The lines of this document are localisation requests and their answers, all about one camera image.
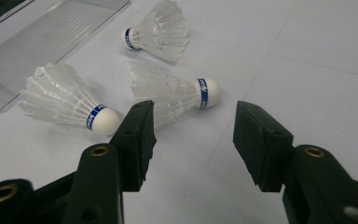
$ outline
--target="blue band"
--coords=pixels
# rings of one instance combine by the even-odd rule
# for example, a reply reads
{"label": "blue band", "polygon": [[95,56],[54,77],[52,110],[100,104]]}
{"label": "blue band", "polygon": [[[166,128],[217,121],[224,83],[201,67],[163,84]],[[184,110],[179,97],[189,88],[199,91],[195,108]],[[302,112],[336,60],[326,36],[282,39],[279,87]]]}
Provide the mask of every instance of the blue band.
{"label": "blue band", "polygon": [[200,108],[205,108],[208,104],[208,86],[206,85],[206,81],[203,78],[197,78],[200,83],[201,90],[201,104]]}
{"label": "blue band", "polygon": [[93,110],[91,110],[91,112],[89,113],[89,116],[87,117],[87,121],[86,121],[86,125],[87,128],[92,130],[92,123],[94,122],[94,119],[97,117],[98,113],[101,112],[101,110],[103,110],[104,108],[106,108],[106,106],[104,105],[97,105],[95,106],[95,108]]}
{"label": "blue band", "polygon": [[133,47],[133,45],[131,44],[131,42],[130,42],[130,29],[131,29],[131,28],[128,28],[127,31],[126,31],[126,42],[127,42],[127,45],[128,45],[130,48],[135,49],[135,48]]}

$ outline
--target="transparent plastic container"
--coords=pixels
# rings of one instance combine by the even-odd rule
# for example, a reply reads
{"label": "transparent plastic container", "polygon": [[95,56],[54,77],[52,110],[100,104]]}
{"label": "transparent plastic container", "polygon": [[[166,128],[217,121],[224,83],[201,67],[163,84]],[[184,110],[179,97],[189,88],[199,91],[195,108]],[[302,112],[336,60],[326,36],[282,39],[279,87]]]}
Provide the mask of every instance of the transparent plastic container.
{"label": "transparent plastic container", "polygon": [[0,110],[38,66],[56,63],[130,0],[64,0],[0,45]]}

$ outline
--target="screw hole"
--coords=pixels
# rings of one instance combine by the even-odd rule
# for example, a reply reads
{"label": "screw hole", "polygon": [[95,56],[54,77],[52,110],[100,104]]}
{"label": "screw hole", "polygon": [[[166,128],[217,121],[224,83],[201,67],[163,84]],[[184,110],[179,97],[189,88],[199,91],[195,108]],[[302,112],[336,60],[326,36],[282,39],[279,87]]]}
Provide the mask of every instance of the screw hole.
{"label": "screw hole", "polygon": [[324,152],[321,151],[319,148],[316,147],[307,147],[306,149],[304,149],[304,151],[312,156],[312,157],[323,157],[324,156]]}
{"label": "screw hole", "polygon": [[91,151],[92,156],[103,156],[108,152],[107,147],[96,147]]}
{"label": "screw hole", "polygon": [[350,217],[355,223],[358,223],[358,208],[352,206],[344,207],[344,213]]}
{"label": "screw hole", "polygon": [[0,203],[12,198],[19,191],[17,184],[8,184],[0,187]]}
{"label": "screw hole", "polygon": [[96,208],[88,208],[81,214],[81,219],[84,221],[93,221],[98,218],[99,211]]}

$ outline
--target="shuttlecock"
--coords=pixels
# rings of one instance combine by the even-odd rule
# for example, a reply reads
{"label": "shuttlecock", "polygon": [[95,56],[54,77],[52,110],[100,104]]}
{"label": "shuttlecock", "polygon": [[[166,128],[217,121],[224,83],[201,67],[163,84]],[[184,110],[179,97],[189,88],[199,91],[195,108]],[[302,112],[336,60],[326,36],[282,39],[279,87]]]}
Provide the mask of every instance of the shuttlecock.
{"label": "shuttlecock", "polygon": [[220,101],[222,91],[213,79],[187,80],[145,64],[130,63],[130,66],[135,102],[155,102],[153,116],[156,128],[173,121],[192,107],[206,108]]}
{"label": "shuttlecock", "polygon": [[20,107],[25,115],[42,121],[85,125],[96,133],[111,135],[119,125],[117,113],[99,104],[75,69],[48,63],[27,77]]}
{"label": "shuttlecock", "polygon": [[176,62],[187,45],[186,20],[175,1],[161,0],[134,27],[125,30],[121,40],[128,49],[144,49],[166,61]]}

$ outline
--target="white table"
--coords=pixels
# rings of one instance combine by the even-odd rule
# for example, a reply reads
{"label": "white table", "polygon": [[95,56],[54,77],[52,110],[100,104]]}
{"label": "white table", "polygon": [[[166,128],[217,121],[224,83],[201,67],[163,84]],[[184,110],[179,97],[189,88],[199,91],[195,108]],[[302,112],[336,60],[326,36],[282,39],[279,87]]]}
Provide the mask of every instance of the white table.
{"label": "white table", "polygon": [[[41,2],[30,6],[46,10]],[[131,1],[62,60],[122,116],[134,100],[129,61],[212,77],[224,90],[216,107],[194,109],[156,131],[141,192],[124,194],[126,223],[287,223],[282,195],[254,186],[232,144],[238,100],[266,109],[295,136],[295,146],[326,148],[358,180],[358,1],[178,0],[190,42],[177,64],[120,43],[121,32],[155,2]],[[21,13],[0,25],[0,41],[31,15]],[[0,181],[24,178],[38,189],[73,172],[85,148],[110,140],[33,121],[18,102],[0,112]]]}

